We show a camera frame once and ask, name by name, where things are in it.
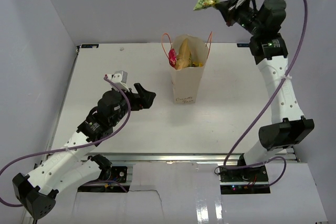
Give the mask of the green yellow candy wrapper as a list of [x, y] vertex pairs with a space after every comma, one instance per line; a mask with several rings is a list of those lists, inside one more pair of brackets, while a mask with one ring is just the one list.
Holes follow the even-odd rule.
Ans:
[[218, 4], [219, 2], [220, 0], [197, 0], [197, 3], [194, 6], [193, 11], [215, 7], [215, 5]]

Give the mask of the red snack packet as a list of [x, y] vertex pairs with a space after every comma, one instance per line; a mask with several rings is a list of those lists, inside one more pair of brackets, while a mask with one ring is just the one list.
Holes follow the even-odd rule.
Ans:
[[168, 60], [169, 60], [170, 66], [174, 68], [177, 62], [176, 51], [174, 48], [170, 49], [168, 53]]

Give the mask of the brown kraft chips bag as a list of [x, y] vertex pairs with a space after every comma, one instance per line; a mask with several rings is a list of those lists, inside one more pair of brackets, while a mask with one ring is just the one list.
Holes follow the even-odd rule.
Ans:
[[179, 52], [176, 56], [176, 70], [182, 70], [184, 68], [190, 67], [192, 64], [191, 50], [189, 47], [190, 40], [188, 38], [184, 39], [180, 45]]

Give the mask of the yellow snack bar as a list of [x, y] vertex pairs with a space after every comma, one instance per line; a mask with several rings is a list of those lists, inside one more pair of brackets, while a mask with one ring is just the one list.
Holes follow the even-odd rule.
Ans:
[[191, 67], [202, 67], [203, 66], [203, 64], [201, 63], [201, 62], [193, 62], [192, 64], [191, 64]]

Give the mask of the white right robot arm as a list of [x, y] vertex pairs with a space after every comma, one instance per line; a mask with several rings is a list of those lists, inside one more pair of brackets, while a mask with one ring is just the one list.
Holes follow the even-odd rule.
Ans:
[[255, 0], [222, 1], [215, 5], [228, 26], [237, 23], [251, 35], [249, 49], [263, 76], [271, 108], [271, 124], [258, 131], [257, 143], [238, 160], [237, 175], [247, 182], [261, 166], [282, 149], [303, 141], [314, 129], [314, 121], [301, 110], [291, 83], [288, 50], [279, 30], [286, 18], [284, 0], [264, 0], [260, 9]]

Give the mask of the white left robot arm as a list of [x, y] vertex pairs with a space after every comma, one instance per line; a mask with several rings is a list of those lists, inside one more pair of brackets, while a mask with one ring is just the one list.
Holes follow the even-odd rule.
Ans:
[[63, 151], [54, 152], [40, 166], [28, 174], [18, 173], [13, 179], [16, 198], [31, 217], [39, 220], [56, 205], [56, 197], [71, 186], [81, 186], [110, 178], [111, 162], [97, 154], [82, 162], [87, 153], [93, 151], [101, 140], [115, 135], [114, 127], [128, 120], [132, 111], [148, 109], [156, 94], [135, 83], [136, 93], [114, 87], [105, 92], [86, 119], [77, 127], [64, 144]]

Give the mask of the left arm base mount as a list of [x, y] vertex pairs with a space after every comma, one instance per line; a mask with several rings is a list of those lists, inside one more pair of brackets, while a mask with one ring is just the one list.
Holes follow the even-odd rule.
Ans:
[[99, 183], [87, 183], [80, 186], [77, 192], [81, 193], [127, 193], [128, 168], [126, 166], [113, 166], [109, 178], [102, 178]]

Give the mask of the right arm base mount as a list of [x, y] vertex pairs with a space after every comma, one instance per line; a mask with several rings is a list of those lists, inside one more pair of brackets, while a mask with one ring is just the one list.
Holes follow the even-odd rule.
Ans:
[[269, 194], [269, 178], [265, 166], [246, 169], [225, 169], [217, 167], [222, 195]]

